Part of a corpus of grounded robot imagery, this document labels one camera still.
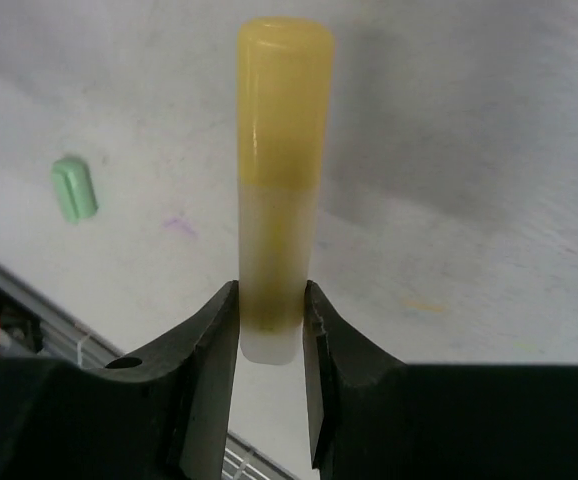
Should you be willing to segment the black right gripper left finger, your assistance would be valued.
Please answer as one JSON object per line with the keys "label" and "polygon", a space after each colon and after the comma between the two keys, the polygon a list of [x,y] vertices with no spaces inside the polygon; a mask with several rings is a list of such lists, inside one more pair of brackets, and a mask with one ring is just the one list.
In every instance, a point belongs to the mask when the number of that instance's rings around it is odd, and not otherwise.
{"label": "black right gripper left finger", "polygon": [[217,479],[238,285],[103,368],[0,357],[0,479]]}

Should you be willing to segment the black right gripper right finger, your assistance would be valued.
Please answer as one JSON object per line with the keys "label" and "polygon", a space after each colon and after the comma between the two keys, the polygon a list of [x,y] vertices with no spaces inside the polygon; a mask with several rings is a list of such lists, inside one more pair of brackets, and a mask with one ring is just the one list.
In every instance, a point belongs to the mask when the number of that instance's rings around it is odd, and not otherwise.
{"label": "black right gripper right finger", "polygon": [[578,365],[406,364],[314,282],[303,351],[324,479],[578,479]]}

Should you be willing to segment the yellow highlighter pen body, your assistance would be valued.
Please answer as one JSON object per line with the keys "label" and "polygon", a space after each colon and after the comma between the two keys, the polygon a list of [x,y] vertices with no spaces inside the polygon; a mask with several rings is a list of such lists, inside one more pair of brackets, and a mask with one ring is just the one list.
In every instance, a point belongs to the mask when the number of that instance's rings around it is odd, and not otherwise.
{"label": "yellow highlighter pen body", "polygon": [[298,350],[318,191],[238,187],[240,348],[286,365]]}

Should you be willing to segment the green highlighter cap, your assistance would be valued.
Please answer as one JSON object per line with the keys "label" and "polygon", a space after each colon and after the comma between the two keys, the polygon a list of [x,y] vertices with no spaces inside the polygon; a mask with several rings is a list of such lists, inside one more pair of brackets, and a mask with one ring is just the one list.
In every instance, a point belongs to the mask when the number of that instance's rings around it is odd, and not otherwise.
{"label": "green highlighter cap", "polygon": [[64,219],[77,224],[98,211],[88,164],[80,157],[65,156],[52,165],[52,184]]}

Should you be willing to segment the yellow highlighter cap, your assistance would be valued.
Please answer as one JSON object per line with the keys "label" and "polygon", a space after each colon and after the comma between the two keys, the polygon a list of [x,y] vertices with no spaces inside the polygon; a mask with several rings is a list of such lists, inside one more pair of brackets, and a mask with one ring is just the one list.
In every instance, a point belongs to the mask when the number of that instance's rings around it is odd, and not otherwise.
{"label": "yellow highlighter cap", "polygon": [[241,184],[311,189],[320,183],[334,37],[302,18],[259,17],[237,36]]}

